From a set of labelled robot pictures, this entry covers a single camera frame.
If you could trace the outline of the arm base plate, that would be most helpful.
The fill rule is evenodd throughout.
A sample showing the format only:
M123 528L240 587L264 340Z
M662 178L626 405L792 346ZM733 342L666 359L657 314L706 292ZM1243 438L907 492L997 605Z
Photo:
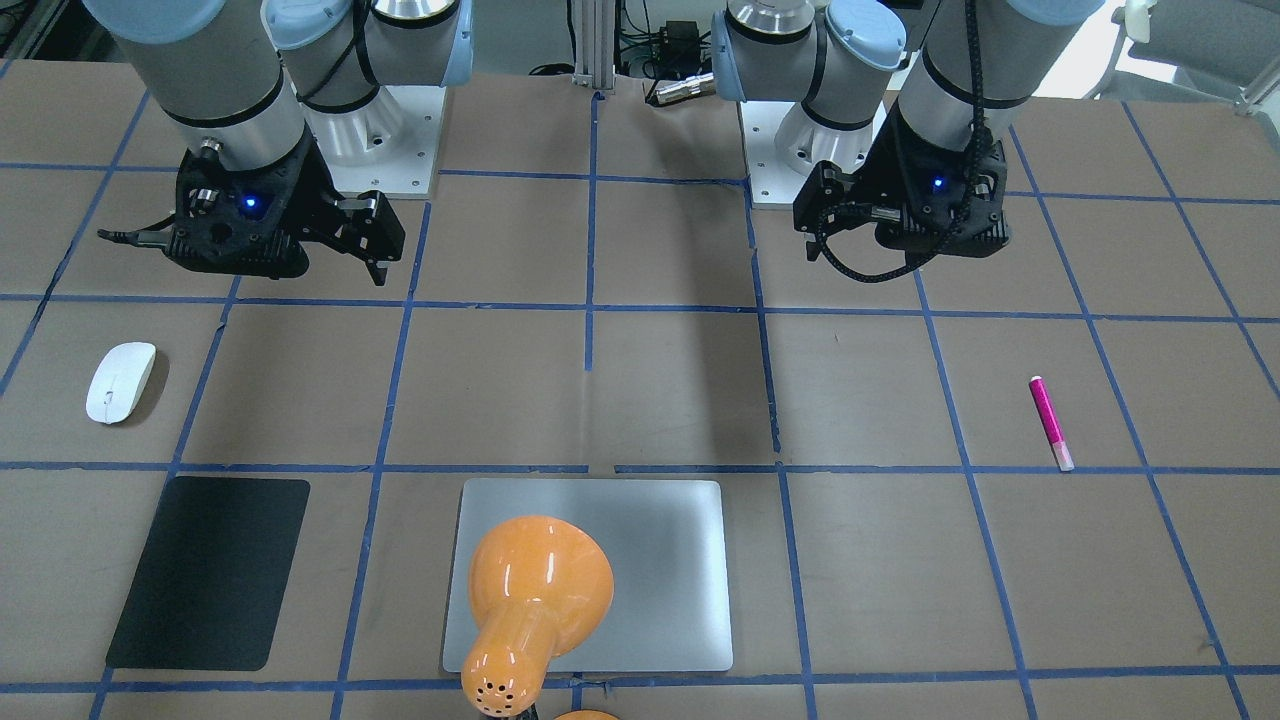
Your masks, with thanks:
M339 192L421 200L435 178L447 95L443 87L384 86L351 111L302 113Z
M884 102L854 131L818 126L796 102L740 102L739 110L751 204L765 210L788 210L818 161L858 170L887 119Z

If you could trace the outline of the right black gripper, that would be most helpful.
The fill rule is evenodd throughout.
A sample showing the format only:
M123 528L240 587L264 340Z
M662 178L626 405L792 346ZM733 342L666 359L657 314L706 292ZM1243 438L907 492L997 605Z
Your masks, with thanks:
M165 255L192 272L289 279L308 269L302 243L320 241L385 286L406 238L390 200L378 190L338 199L308 131L285 156L253 170L227 169L211 149L187 152Z

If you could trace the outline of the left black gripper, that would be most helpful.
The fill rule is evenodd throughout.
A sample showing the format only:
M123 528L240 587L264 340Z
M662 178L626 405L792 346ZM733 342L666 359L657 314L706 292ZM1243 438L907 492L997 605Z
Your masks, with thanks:
M919 136L892 108L867 159L852 173L819 161L794 200L794 228L817 259L832 234L865 224L876 241L916 260L929 252L988 258L1011 236L1004 215L1007 164L986 129L970 158Z

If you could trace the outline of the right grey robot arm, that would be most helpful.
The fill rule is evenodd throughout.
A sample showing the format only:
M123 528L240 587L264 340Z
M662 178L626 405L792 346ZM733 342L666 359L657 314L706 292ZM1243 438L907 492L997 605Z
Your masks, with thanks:
M470 1L88 1L186 154L173 209L113 243L191 272L293 279L307 243L362 263L374 284L406 232L376 188L349 195L332 165L380 161L408 127L392 88L466 83Z

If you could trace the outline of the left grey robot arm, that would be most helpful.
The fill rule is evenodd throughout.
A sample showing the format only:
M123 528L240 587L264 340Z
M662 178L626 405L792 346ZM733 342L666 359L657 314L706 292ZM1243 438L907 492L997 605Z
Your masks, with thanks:
M863 283L1010 241L1001 138L1097 1L941 1L860 165L806 150L792 202L806 259ZM730 1L713 18L721 97L794 102L804 129L873 124L908 50L879 1Z

